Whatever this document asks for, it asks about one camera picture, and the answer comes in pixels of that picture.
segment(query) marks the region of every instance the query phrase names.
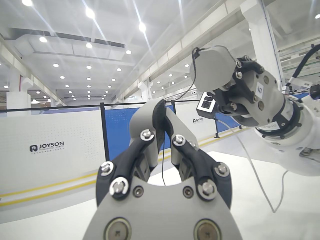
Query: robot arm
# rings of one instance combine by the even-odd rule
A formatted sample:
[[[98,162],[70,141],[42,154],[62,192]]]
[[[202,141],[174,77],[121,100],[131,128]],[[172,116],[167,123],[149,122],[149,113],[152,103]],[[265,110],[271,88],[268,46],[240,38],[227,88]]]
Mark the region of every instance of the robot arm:
[[[204,92],[197,106],[200,116],[213,119],[219,112],[255,127],[281,166],[300,175],[320,175],[319,110],[310,96],[298,100],[284,95],[261,65],[248,56],[234,59],[223,46],[199,49],[194,64],[194,84]]]

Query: joyson logo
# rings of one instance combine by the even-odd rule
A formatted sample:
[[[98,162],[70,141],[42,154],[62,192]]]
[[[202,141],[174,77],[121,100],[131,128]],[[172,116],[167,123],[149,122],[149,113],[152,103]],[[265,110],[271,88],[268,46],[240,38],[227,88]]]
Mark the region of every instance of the joyson logo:
[[[57,151],[57,150],[64,150],[64,142],[54,142],[54,143],[45,143],[40,145],[31,145],[29,150],[33,154],[48,152],[48,151]]]

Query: white cable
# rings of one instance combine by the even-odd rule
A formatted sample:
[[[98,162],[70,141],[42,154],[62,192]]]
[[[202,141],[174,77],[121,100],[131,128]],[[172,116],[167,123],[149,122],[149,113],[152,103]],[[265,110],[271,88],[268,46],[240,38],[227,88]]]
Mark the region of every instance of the white cable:
[[[266,201],[268,202],[268,204],[269,204],[272,212],[275,214],[275,213],[277,212],[277,210],[279,209],[279,207],[280,207],[280,205],[281,205],[281,203],[282,203],[282,200],[283,200],[283,196],[284,196],[284,194],[285,194],[284,177],[285,177],[286,173],[288,172],[288,170],[286,170],[286,171],[283,173],[283,175],[282,175],[281,198],[280,198],[280,201],[279,201],[278,206],[277,206],[275,209],[273,209],[272,204],[271,204],[271,202],[270,202],[270,200],[269,200],[266,192],[265,192],[264,189],[263,189],[263,186],[262,186],[261,181],[260,181],[260,179],[259,179],[259,176],[258,176],[258,173],[257,173],[257,171],[256,171],[256,168],[255,168],[254,164],[252,163],[251,157],[250,157],[247,149],[245,148],[244,144],[242,143],[242,141],[240,140],[240,138],[238,137],[238,135],[233,131],[233,129],[232,129],[231,127],[229,127],[226,123],[224,123],[224,122],[222,122],[222,121],[220,121],[220,120],[218,120],[218,119],[215,119],[215,120],[217,120],[217,122],[220,122],[221,124],[223,124],[223,125],[225,125],[227,128],[229,128],[229,129],[232,131],[232,133],[235,135],[235,137],[238,139],[238,141],[240,142],[241,146],[243,147],[243,149],[244,149],[244,151],[245,151],[245,153],[246,153],[246,155],[247,155],[247,159],[249,160],[249,163],[250,163],[250,165],[251,165],[251,167],[252,167],[252,169],[253,169],[253,171],[254,171],[254,174],[256,175],[257,181],[258,181],[259,186],[260,186],[260,188],[261,188],[261,190],[262,190],[262,192],[263,192],[263,195],[264,195],[264,197],[266,198]]]

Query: black fence post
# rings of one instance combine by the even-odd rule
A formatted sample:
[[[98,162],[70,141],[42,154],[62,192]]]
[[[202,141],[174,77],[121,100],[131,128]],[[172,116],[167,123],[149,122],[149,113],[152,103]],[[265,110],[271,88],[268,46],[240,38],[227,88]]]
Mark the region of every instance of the black fence post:
[[[109,161],[110,156],[109,156],[108,137],[107,137],[106,113],[105,113],[105,108],[104,108],[103,102],[100,103],[100,111],[101,111],[101,122],[102,122],[102,134],[103,134],[105,161]]]

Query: label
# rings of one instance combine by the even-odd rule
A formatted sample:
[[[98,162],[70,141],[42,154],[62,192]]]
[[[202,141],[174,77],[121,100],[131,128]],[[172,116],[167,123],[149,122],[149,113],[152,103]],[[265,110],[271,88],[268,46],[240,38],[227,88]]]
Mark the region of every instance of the label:
[[[263,130],[263,131],[273,131],[273,130],[279,130],[280,127],[278,125],[278,123],[276,121],[274,122],[271,122],[267,125],[264,125],[264,126],[260,126],[258,127],[259,129]]]
[[[263,85],[259,81],[257,82],[256,95],[260,99],[262,99],[262,97],[263,97]]]

